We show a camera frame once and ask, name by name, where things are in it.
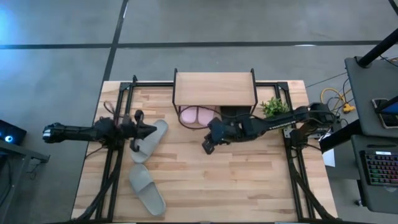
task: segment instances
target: keyboard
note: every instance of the keyboard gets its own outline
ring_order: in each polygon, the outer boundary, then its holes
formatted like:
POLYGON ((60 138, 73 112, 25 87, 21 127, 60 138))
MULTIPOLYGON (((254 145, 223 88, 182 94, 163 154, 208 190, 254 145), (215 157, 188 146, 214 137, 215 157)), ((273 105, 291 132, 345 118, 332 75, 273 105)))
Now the keyboard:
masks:
POLYGON ((398 153, 362 151, 369 185, 398 187, 398 153))

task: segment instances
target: potted plant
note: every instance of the potted plant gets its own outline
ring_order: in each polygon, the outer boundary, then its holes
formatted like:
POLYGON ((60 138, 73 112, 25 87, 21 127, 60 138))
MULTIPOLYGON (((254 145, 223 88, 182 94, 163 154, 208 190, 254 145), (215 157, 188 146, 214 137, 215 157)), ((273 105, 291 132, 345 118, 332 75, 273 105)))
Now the potted plant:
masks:
POLYGON ((281 99, 272 97, 267 103, 262 102, 262 112, 266 118, 270 118, 274 115, 286 113, 289 111, 289 107, 286 103, 283 103, 281 99))

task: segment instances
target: gray floor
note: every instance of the gray floor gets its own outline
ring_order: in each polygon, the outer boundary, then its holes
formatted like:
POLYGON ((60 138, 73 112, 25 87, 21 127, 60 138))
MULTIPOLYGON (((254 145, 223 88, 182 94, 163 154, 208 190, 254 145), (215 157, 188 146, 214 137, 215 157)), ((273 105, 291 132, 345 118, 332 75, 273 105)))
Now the gray floor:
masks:
MULTIPOLYGON (((0 0, 0 45, 111 43, 121 3, 0 0)), ((119 42, 381 40, 397 22, 387 0, 130 0, 119 42)), ((175 67, 190 72, 254 68, 259 80, 300 79, 310 85, 343 73, 344 58, 372 47, 118 49, 110 80, 132 75, 171 80, 175 67)), ((69 219, 87 143, 44 144, 41 132, 56 121, 91 125, 108 55, 109 49, 0 50, 0 119, 28 131, 25 146, 51 154, 35 180, 26 175, 9 223, 69 219)), ((395 55, 397 47, 384 54, 395 55)), ((342 75, 308 88, 310 101, 319 101, 326 87, 340 90, 346 79, 342 75)), ((344 116, 356 119, 355 112, 344 116)), ((331 177, 330 183, 340 218, 396 222, 397 215, 356 207, 354 181, 331 177)))

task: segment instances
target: small wooden table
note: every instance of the small wooden table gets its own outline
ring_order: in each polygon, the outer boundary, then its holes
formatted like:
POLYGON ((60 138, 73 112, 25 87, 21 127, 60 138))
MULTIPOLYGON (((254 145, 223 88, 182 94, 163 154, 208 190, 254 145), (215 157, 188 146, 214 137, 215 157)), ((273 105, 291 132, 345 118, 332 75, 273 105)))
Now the small wooden table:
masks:
MULTIPOLYGON (((293 107, 308 105, 303 81, 287 81, 293 107)), ((105 82, 96 120, 111 116, 103 102, 116 105, 120 82, 105 82)), ((275 96, 273 88, 257 87, 259 101, 275 96)), ((167 204, 162 217, 153 217, 135 196, 129 182, 134 165, 129 142, 124 148, 114 222, 293 222, 295 213, 285 147, 280 130, 269 131, 255 141, 217 146, 212 155, 201 147, 208 130, 182 127, 172 104, 172 87, 134 88, 131 114, 145 113, 144 122, 164 119, 167 134, 145 163, 167 204)), ((254 114, 262 116, 258 105, 254 114)), ((99 148, 91 142, 87 153, 99 148)), ((333 216, 337 216, 326 169, 320 151, 303 150, 312 192, 333 216)), ((84 163, 72 218, 81 215, 98 193, 106 150, 91 155, 84 163)), ((300 198, 304 208, 303 192, 300 198)), ((104 216, 109 205, 105 199, 104 216)))

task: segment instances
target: slipper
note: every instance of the slipper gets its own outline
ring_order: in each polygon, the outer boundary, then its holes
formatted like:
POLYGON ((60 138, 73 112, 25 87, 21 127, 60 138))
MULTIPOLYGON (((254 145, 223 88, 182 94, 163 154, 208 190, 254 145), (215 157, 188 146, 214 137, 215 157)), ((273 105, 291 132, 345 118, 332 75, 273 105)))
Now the slipper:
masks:
POLYGON ((135 165, 130 171, 130 183, 139 200, 149 213, 160 216, 166 211, 166 203, 160 195, 148 169, 142 165, 135 165))
MULTIPOLYGON (((214 106, 208 106, 209 109, 215 109, 214 106)), ((198 122, 203 125, 207 126, 207 124, 213 119, 214 117, 214 111, 204 109, 204 108, 199 108, 198 110, 198 122)))
MULTIPOLYGON (((181 106, 181 110, 184 110, 187 106, 181 106)), ((186 124, 192 124, 197 120, 198 108, 193 106, 181 113, 181 120, 186 124)))
POLYGON ((148 137, 144 139, 137 139, 135 141, 136 146, 139 146, 138 152, 131 151, 131 159, 135 163, 144 163, 149 159, 169 128, 168 124, 161 119, 155 121, 153 126, 157 128, 154 133, 148 135, 148 137))

